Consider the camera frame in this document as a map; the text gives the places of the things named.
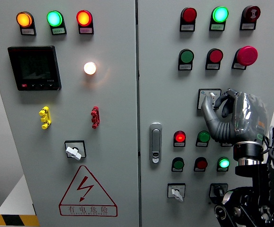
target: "green indicator light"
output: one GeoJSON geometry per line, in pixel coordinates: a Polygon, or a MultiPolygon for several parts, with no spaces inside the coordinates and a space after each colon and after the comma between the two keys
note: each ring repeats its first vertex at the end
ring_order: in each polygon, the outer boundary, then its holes
{"type": "Polygon", "coordinates": [[[212,18],[215,22],[222,23],[224,22],[228,17],[228,10],[226,7],[219,6],[214,9],[212,13],[212,18]]]}
{"type": "Polygon", "coordinates": [[[181,161],[177,161],[177,162],[174,163],[174,168],[175,169],[182,169],[183,166],[184,166],[184,163],[181,162],[181,161]]]}
{"type": "Polygon", "coordinates": [[[230,165],[230,161],[228,160],[228,158],[221,158],[219,161],[219,166],[221,168],[227,168],[230,165]]]}
{"type": "Polygon", "coordinates": [[[184,63],[189,63],[194,59],[194,54],[191,51],[184,51],[181,54],[181,61],[184,63]]]}
{"type": "Polygon", "coordinates": [[[62,23],[62,15],[58,11],[51,11],[47,14],[47,22],[53,26],[60,26],[62,23]]]}
{"type": "Polygon", "coordinates": [[[202,131],[198,134],[198,139],[202,143],[207,143],[210,140],[211,136],[209,135],[209,132],[207,131],[202,131]]]}
{"type": "Polygon", "coordinates": [[[263,136],[261,134],[258,134],[257,137],[258,137],[259,140],[263,140],[263,136]]]}

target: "meter display screen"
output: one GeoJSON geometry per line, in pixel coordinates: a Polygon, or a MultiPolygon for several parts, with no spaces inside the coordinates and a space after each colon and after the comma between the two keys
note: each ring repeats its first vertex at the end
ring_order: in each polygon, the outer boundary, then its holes
{"type": "Polygon", "coordinates": [[[61,89],[54,46],[13,46],[8,52],[18,90],[61,89]]]}

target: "gray metal panel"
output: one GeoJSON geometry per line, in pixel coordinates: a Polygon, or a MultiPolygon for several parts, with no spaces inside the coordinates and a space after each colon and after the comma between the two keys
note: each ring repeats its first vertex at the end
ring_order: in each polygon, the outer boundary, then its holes
{"type": "Polygon", "coordinates": [[[220,226],[213,213],[208,191],[210,183],[228,183],[229,189],[250,185],[250,179],[234,174],[236,162],[232,148],[221,148],[213,140],[207,148],[195,147],[197,134],[206,130],[196,109],[198,89],[231,87],[260,96],[271,119],[274,111],[274,1],[139,0],[139,71],[141,121],[142,226],[220,226]],[[212,10],[226,6],[229,17],[224,32],[209,32],[212,10]],[[258,5],[261,17],[255,31],[239,31],[241,13],[246,6],[258,5]],[[180,14],[185,7],[197,10],[195,32],[180,33],[180,14]],[[246,45],[258,50],[257,61],[243,70],[232,70],[236,51],[246,45]],[[194,52],[192,71],[178,71],[182,49],[194,52]],[[208,51],[219,48],[224,57],[219,71],[205,71],[208,51]],[[148,159],[150,124],[163,127],[159,164],[148,159]],[[186,133],[186,147],[174,148],[176,131],[186,133]],[[231,160],[227,173],[217,173],[217,160],[231,160]],[[185,161],[182,173],[171,172],[175,157],[185,161]],[[193,172],[194,161],[205,157],[206,172],[193,172]],[[168,183],[186,183],[184,202],[167,198],[168,183]]]}
{"type": "Polygon", "coordinates": [[[0,92],[43,227],[139,225],[135,36],[134,0],[0,0],[0,92]],[[78,34],[76,14],[82,9],[92,13],[94,35],[78,34]],[[67,35],[51,35],[50,10],[63,14],[67,35]],[[36,37],[20,34],[21,11],[34,16],[36,37]],[[17,45],[56,47],[61,91],[17,90],[7,52],[17,45]],[[88,61],[97,65],[92,77],[83,71],[88,61]],[[45,105],[52,125],[42,130],[38,112],[45,105]],[[101,120],[96,130],[90,116],[95,105],[101,120]],[[87,158],[67,158],[65,140],[84,140],[87,158]],[[58,205],[80,165],[117,204],[118,217],[60,215],[58,205]]]}

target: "yellow terminal block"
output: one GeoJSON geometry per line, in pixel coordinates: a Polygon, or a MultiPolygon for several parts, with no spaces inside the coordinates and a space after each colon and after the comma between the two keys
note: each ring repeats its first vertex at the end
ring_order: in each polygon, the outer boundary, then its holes
{"type": "Polygon", "coordinates": [[[41,126],[42,129],[47,129],[48,126],[51,125],[51,115],[50,115],[50,109],[48,106],[45,106],[40,110],[39,115],[41,116],[41,122],[43,122],[43,125],[41,126]]]}

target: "electrical hazard sign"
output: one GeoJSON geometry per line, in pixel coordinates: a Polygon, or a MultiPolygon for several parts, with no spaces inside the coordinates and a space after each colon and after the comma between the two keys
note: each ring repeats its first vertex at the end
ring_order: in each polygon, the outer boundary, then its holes
{"type": "Polygon", "coordinates": [[[117,205],[86,166],[79,167],[59,210],[62,216],[118,216],[117,205]]]}

